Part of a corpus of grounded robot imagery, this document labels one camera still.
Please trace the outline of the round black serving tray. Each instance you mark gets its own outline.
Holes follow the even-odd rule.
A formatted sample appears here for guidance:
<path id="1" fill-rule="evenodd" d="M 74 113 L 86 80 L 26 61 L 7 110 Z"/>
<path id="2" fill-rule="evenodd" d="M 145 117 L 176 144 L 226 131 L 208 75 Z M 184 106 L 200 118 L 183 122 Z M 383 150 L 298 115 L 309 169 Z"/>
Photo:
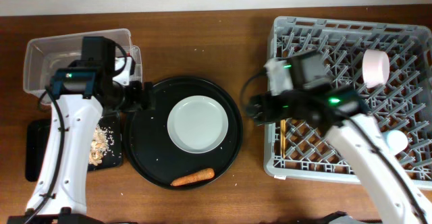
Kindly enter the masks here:
<path id="1" fill-rule="evenodd" d="M 191 190 L 205 186 L 223 175 L 237 157 L 243 140 L 242 117 L 233 98 L 216 83 L 195 76 L 162 80 L 153 86 L 154 110 L 135 111 L 126 117 L 123 143 L 135 170 L 152 184 L 168 190 Z M 167 131 L 169 112 L 188 96 L 208 96 L 221 104 L 227 113 L 227 136 L 215 150 L 192 154 L 178 148 Z M 212 168 L 212 179 L 183 186 L 173 180 Z"/>

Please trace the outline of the grey round plate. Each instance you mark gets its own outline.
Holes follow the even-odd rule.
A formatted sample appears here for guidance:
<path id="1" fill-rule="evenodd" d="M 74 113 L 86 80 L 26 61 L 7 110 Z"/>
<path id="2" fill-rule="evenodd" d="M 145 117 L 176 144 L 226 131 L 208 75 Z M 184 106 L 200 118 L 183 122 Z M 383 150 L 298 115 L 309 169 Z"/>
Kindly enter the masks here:
<path id="1" fill-rule="evenodd" d="M 184 152 L 203 154 L 225 139 L 229 120 L 225 109 L 208 96 L 189 96 L 179 101 L 167 118 L 171 141 Z"/>

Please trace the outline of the pile of food scraps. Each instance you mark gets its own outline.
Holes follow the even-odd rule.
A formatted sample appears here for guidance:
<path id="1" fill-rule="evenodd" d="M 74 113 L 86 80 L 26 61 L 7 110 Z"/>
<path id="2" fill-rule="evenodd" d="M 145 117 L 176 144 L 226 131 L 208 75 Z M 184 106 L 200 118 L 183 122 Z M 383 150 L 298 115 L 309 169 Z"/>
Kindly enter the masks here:
<path id="1" fill-rule="evenodd" d="M 114 145 L 114 139 L 112 133 L 110 127 L 102 128 L 97 125 L 90 144 L 89 165 L 102 165 L 106 156 L 113 156 L 111 147 Z"/>

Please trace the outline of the orange carrot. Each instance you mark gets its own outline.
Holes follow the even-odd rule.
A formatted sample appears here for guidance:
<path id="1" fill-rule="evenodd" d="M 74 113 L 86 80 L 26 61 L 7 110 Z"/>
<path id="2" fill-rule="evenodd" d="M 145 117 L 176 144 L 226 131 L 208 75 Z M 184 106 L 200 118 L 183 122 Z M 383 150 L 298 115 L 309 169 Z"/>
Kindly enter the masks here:
<path id="1" fill-rule="evenodd" d="M 203 169 L 197 171 L 196 173 L 192 173 L 190 175 L 186 175 L 184 177 L 180 177 L 171 182 L 171 186 L 183 186 L 188 184 L 194 184 L 196 182 L 205 181 L 212 179 L 215 176 L 215 172 L 212 168 Z"/>

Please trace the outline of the light blue cup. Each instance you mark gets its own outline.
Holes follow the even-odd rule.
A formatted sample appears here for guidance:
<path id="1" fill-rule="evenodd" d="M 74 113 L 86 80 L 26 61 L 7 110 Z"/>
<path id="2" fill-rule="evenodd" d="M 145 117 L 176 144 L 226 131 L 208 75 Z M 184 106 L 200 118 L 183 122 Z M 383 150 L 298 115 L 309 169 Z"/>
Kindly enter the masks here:
<path id="1" fill-rule="evenodd" d="M 384 132 L 383 137 L 392 155 L 399 154 L 408 146 L 407 136 L 399 130 Z"/>

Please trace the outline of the red snack wrapper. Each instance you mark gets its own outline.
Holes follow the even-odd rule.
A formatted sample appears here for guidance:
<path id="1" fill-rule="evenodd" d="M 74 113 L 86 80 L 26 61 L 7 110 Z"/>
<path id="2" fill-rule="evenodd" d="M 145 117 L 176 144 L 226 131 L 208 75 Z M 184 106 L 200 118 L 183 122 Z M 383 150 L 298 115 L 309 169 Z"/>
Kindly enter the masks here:
<path id="1" fill-rule="evenodd" d="M 136 68 L 136 62 L 132 57 L 130 57 L 130 59 L 131 59 L 130 76 L 133 76 Z"/>

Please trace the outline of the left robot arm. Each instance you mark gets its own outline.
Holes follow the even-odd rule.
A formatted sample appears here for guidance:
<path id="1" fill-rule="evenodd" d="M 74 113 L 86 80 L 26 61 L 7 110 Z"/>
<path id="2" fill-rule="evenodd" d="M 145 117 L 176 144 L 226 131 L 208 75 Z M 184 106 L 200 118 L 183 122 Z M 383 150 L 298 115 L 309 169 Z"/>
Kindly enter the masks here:
<path id="1" fill-rule="evenodd" d="M 8 223 L 96 223 L 86 214 L 86 175 L 93 134 L 103 113 L 155 108 L 153 85 L 131 81 L 135 60 L 114 40 L 85 36 L 78 60 L 58 69 L 45 94 L 51 127 L 32 197 Z"/>

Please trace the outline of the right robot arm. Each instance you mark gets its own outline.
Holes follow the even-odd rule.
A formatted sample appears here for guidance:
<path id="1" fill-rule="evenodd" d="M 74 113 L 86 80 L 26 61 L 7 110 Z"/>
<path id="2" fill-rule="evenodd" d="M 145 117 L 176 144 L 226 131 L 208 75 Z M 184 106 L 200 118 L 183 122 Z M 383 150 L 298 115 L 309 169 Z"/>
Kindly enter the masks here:
<path id="1" fill-rule="evenodd" d="M 351 86 L 334 88 L 316 51 L 268 59 L 260 72 L 270 90 L 252 96 L 246 114 L 257 124 L 292 118 L 324 134 L 348 162 L 383 223 L 430 223 L 431 201 L 390 153 L 376 119 Z"/>

